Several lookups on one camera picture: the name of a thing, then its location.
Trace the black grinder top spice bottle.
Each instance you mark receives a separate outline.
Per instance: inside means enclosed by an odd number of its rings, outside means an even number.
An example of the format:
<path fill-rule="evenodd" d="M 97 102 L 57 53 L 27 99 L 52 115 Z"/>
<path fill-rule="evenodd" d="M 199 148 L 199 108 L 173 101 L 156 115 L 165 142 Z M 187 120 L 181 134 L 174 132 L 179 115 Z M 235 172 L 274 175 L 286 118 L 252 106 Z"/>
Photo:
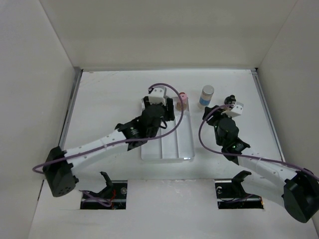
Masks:
<path fill-rule="evenodd" d="M 235 104 L 235 103 L 236 103 L 236 98 L 234 95 L 229 95 L 224 100 L 225 105 L 230 105 L 230 104 Z"/>

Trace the pink cap spice bottle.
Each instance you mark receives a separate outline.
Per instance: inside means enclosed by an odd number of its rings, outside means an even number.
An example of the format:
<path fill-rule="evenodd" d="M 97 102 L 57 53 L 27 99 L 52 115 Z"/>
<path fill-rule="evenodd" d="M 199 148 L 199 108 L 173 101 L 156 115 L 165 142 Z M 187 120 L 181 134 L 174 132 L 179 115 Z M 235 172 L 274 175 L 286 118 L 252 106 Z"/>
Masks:
<path fill-rule="evenodd" d="M 185 111 L 187 109 L 188 96 L 185 92 L 180 92 L 179 95 L 181 97 L 181 100 L 177 100 L 176 109 L 178 111 L 181 111 L 181 110 Z"/>

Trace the blue label silver-cap jar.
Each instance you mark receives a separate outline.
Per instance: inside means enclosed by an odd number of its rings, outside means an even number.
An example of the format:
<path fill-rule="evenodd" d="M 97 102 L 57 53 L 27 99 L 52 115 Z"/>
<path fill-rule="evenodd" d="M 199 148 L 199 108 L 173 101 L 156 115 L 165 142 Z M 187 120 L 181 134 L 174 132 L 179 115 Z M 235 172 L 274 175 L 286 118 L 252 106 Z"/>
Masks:
<path fill-rule="evenodd" d="M 203 109 L 209 106 L 212 96 L 214 94 L 214 88 L 211 85 L 205 85 L 202 88 L 202 92 L 199 98 L 198 107 Z"/>

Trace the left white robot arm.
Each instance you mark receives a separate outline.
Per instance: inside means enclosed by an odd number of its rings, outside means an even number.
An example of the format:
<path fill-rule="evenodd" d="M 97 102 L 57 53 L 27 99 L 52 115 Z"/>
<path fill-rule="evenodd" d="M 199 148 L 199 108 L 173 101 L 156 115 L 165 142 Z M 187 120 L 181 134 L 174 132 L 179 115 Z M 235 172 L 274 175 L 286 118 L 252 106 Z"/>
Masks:
<path fill-rule="evenodd" d="M 106 156 L 124 153 L 158 139 L 159 129 L 175 119 L 173 99 L 164 98 L 156 103 L 144 97 L 144 109 L 139 117 L 117 124 L 109 135 L 91 143 L 62 150 L 57 146 L 50 150 L 42 167 L 53 197 L 62 197 L 75 189 L 79 178 L 76 173 Z"/>

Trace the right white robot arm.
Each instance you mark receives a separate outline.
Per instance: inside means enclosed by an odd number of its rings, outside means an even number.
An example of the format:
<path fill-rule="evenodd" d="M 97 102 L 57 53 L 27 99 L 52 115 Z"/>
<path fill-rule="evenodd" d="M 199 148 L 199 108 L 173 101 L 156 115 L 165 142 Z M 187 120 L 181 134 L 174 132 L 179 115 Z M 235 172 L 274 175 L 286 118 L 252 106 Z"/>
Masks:
<path fill-rule="evenodd" d="M 237 197 L 253 194 L 283 208 L 300 223 L 308 222 L 319 210 L 319 178 L 310 170 L 291 163 L 266 159 L 242 141 L 232 114 L 234 104 L 205 107 L 203 123 L 212 126 L 218 154 L 245 170 L 232 178 L 231 191 Z"/>

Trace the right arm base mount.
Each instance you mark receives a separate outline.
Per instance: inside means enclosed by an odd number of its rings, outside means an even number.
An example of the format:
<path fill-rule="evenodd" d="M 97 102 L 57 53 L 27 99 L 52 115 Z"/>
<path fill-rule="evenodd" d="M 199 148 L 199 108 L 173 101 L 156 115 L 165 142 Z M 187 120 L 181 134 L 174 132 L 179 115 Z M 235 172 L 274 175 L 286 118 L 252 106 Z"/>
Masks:
<path fill-rule="evenodd" d="M 232 179 L 215 180 L 217 206 L 220 210 L 264 208 L 262 198 L 246 193 L 241 185 L 251 174 L 251 172 L 244 170 Z"/>

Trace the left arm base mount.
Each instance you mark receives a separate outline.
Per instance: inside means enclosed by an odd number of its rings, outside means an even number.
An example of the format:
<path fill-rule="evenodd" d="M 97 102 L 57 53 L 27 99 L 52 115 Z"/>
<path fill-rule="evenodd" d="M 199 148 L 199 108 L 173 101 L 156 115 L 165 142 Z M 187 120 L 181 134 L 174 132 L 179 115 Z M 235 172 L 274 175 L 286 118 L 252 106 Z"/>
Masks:
<path fill-rule="evenodd" d="M 128 182 L 112 181 L 106 172 L 100 172 L 105 181 L 99 192 L 82 191 L 81 210 L 125 210 Z"/>

